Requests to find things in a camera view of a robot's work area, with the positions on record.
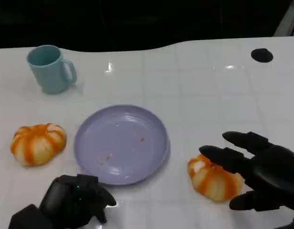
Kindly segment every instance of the mug handle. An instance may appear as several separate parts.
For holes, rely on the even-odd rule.
[[[77,72],[76,72],[76,69],[75,69],[75,66],[72,62],[70,62],[69,60],[65,60],[65,59],[62,59],[62,62],[67,64],[71,70],[71,79],[69,80],[70,83],[75,83],[77,81]]]

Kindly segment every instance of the pumpkin-shaped bun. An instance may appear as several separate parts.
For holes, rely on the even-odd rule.
[[[14,134],[10,150],[21,165],[40,166],[61,152],[65,145],[63,128],[48,123],[20,127]]]
[[[237,196],[243,185],[240,174],[226,172],[202,154],[188,162],[188,174],[197,192],[217,202]]]

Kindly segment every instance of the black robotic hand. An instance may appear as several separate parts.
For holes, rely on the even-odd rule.
[[[53,180],[39,208],[29,205],[14,214],[9,229],[75,229],[93,216],[105,223],[107,205],[115,206],[116,201],[97,177],[63,175]]]
[[[115,206],[116,201],[98,178],[78,174],[54,179],[39,209],[58,229],[74,229],[88,224],[93,216],[106,223],[107,205]]]
[[[256,133],[225,132],[223,138],[254,156],[244,157],[230,148],[202,146],[200,152],[226,171],[239,173],[253,189],[231,200],[233,210],[274,210],[286,206],[294,210],[294,153],[269,143]]]

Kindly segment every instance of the white tiled surface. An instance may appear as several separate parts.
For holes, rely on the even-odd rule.
[[[254,61],[255,48],[268,48],[274,60]],[[230,147],[221,137],[227,130],[252,130],[294,151],[294,37],[192,41],[141,52],[63,50],[78,82],[51,96],[40,91],[28,68],[29,50],[0,50],[0,229],[13,213],[39,204],[55,177],[81,172],[72,148],[76,131],[90,114],[113,104],[157,114],[172,150],[168,164],[150,179],[108,188],[119,205],[107,209],[103,228],[259,229],[292,220],[294,212],[286,208],[233,212],[227,203],[214,204],[193,191],[186,162],[202,145]],[[66,129],[66,149],[43,167],[20,167],[9,151],[13,133],[46,122]],[[93,219],[84,228],[102,227]]]

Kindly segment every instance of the teal mug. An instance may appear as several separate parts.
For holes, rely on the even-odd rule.
[[[60,49],[56,46],[42,45],[31,50],[27,62],[46,94],[61,93],[77,80],[73,63],[63,59]],[[71,77],[67,74],[65,64],[71,70]]]

